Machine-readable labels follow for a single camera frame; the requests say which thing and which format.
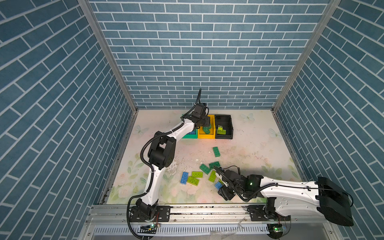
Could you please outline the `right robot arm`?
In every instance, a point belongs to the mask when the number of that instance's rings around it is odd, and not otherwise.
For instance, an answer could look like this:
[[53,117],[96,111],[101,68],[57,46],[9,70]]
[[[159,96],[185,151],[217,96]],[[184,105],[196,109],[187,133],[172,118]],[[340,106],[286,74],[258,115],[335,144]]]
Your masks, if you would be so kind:
[[224,183],[218,193],[230,201],[238,196],[243,202],[256,198],[267,200],[264,215],[268,219],[289,216],[319,216],[344,227],[352,227],[353,197],[336,183],[325,177],[316,181],[290,182],[261,175],[241,175],[229,168],[214,167],[217,177]]

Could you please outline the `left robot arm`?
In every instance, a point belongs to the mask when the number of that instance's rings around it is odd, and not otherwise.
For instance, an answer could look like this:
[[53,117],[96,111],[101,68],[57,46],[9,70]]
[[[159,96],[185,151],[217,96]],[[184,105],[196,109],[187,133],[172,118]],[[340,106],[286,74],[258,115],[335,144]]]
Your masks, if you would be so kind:
[[205,103],[197,103],[192,110],[181,116],[181,122],[168,132],[156,132],[141,150],[141,160],[150,167],[146,190],[137,200],[141,209],[154,208],[159,200],[161,181],[174,160],[177,141],[188,133],[210,125],[209,108]]

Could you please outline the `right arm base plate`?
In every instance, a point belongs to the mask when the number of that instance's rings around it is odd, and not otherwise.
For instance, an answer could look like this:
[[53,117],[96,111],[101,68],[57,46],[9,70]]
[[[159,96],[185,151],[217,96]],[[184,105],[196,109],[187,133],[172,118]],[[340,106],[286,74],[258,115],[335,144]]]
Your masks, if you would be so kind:
[[289,222],[291,220],[291,216],[284,217],[277,214],[275,211],[268,211],[266,205],[249,205],[247,207],[247,212],[249,213],[252,222]]

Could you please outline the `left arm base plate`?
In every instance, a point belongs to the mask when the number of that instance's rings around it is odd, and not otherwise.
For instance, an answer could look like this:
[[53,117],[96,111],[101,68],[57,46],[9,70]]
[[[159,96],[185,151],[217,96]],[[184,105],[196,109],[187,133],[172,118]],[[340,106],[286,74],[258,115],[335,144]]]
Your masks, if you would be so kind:
[[169,222],[171,215],[170,206],[152,206],[139,208],[134,206],[128,214],[130,222]]

